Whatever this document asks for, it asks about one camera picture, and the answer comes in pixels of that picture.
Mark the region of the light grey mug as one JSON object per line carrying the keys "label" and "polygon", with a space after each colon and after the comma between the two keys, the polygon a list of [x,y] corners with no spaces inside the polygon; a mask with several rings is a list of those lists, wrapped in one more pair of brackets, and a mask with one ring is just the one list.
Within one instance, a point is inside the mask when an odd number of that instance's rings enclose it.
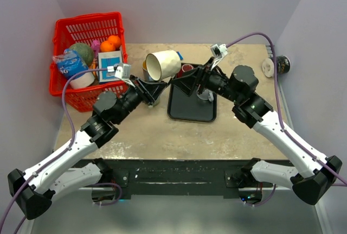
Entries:
{"label": "light grey mug", "polygon": [[209,101],[209,102],[213,102],[214,101],[214,94],[212,91],[205,89],[203,90],[202,93],[199,93],[197,91],[197,96],[199,99],[203,100],[203,101]]}

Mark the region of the cream white mug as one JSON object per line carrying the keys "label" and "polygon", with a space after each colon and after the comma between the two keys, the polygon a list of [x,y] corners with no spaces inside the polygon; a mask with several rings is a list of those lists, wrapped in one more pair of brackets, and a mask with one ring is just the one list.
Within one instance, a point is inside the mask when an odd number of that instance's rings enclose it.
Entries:
{"label": "cream white mug", "polygon": [[150,53],[145,59],[149,76],[154,81],[174,77],[181,69],[181,59],[174,50]]}

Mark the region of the light green mug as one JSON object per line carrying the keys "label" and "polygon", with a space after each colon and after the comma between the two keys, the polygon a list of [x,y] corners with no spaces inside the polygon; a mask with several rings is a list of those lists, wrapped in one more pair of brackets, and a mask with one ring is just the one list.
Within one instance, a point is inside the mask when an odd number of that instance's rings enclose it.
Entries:
{"label": "light green mug", "polygon": [[160,99],[155,100],[154,102],[151,102],[148,104],[148,107],[154,107],[157,106],[160,103]]}

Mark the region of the blue butterfly mug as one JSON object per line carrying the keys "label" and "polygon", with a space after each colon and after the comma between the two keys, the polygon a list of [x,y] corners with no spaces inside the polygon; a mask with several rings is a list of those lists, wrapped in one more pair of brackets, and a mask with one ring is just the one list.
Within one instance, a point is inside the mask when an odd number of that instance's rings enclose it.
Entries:
{"label": "blue butterfly mug", "polygon": [[160,64],[157,60],[149,62],[149,67],[147,66],[147,61],[143,61],[143,76],[146,81],[154,82],[158,81],[162,75]]}

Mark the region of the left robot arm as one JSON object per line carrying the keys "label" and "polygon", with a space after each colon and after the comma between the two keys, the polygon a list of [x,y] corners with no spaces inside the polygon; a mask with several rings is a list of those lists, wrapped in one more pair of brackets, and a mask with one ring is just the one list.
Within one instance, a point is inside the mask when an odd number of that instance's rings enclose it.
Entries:
{"label": "left robot arm", "polygon": [[168,86],[164,81],[146,82],[133,75],[129,81],[131,85],[120,97],[111,91],[100,93],[92,116],[65,145],[25,171],[14,169],[8,174],[12,202],[20,207],[27,220],[41,216],[50,208],[58,194],[60,176],[110,141],[119,131],[116,125],[139,104],[153,104]]}

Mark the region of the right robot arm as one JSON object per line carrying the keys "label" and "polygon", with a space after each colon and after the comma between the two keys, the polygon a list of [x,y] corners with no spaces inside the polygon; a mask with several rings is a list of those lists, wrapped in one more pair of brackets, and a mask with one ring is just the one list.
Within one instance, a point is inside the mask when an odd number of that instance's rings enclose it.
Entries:
{"label": "right robot arm", "polygon": [[208,65],[199,65],[171,80],[187,96],[207,89],[233,102],[235,117],[268,139],[291,162],[291,166],[281,166],[253,158],[231,177],[239,188],[267,182],[291,189],[300,200],[315,205],[335,183],[342,161],[336,156],[327,157],[288,128],[256,93],[258,83],[253,69],[245,65],[236,66],[230,77],[220,68],[210,70]]}

